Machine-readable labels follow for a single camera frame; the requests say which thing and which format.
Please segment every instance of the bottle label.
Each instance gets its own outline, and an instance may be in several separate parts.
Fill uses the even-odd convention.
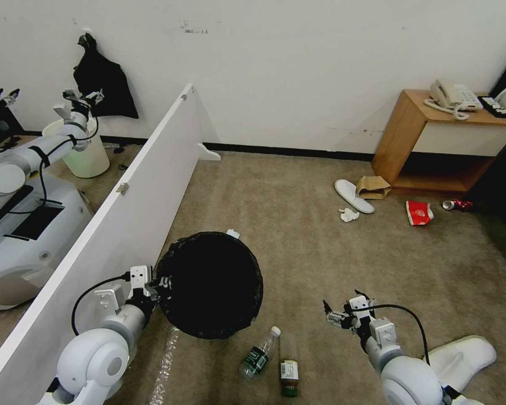
[[[281,362],[281,379],[298,380],[298,362],[294,360],[283,360]]]
[[[253,346],[245,359],[246,364],[251,368],[254,374],[260,374],[267,361],[268,356],[255,346]]]

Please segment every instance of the metal hinge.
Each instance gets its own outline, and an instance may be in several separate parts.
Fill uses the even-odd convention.
[[[119,192],[122,195],[125,195],[129,190],[129,184],[127,183],[120,183],[118,188],[116,189],[116,192]]]

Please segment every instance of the black bag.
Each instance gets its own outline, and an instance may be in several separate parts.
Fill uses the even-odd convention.
[[[124,115],[139,118],[129,92],[128,80],[119,64],[97,51],[96,40],[88,33],[79,38],[84,56],[74,68],[73,78],[79,91],[87,96],[103,89],[104,99],[91,108],[92,116]]]

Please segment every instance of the white telephone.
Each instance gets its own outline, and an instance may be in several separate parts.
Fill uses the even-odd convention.
[[[424,100],[425,105],[452,114],[458,121],[465,121],[470,117],[459,111],[478,111],[483,108],[478,97],[463,84],[451,84],[437,79],[431,85],[430,94],[432,99]]]

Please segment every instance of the green label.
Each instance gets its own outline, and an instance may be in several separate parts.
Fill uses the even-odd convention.
[[[264,365],[268,361],[268,356],[258,347],[253,346],[247,355],[245,362],[254,374],[260,374]]]

